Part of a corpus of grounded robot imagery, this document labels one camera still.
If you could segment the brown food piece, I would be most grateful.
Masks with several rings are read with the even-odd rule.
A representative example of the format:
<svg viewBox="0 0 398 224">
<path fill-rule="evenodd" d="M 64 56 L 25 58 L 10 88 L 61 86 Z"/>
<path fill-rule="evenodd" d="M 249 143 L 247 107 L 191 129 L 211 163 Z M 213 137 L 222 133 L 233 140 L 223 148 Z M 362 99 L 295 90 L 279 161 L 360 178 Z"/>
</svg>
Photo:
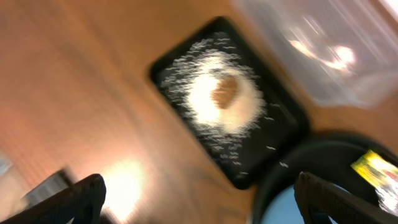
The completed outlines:
<svg viewBox="0 0 398 224">
<path fill-rule="evenodd" d="M 220 79 L 216 88 L 211 92 L 211 100 L 218 109 L 226 109 L 239 92 L 237 79 L 228 75 Z"/>
</svg>

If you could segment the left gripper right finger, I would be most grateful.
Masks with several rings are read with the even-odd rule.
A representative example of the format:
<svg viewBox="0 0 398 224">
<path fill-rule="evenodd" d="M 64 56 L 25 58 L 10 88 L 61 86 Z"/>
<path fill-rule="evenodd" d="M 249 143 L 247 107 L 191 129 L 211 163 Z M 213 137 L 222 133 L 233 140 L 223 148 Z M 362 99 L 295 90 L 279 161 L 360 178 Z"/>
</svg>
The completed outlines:
<svg viewBox="0 0 398 224">
<path fill-rule="evenodd" d="M 397 224 L 397 217 L 335 185 L 302 172 L 294 185 L 305 224 Z"/>
</svg>

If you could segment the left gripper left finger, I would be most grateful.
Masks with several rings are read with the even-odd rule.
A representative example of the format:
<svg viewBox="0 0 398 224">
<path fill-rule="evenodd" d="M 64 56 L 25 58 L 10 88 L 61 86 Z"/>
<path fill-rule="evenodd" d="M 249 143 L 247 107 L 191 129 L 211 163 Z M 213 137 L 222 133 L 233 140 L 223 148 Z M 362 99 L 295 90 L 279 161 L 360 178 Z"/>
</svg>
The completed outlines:
<svg viewBox="0 0 398 224">
<path fill-rule="evenodd" d="M 105 197 L 103 177 L 91 174 L 1 224 L 98 224 Z"/>
</svg>

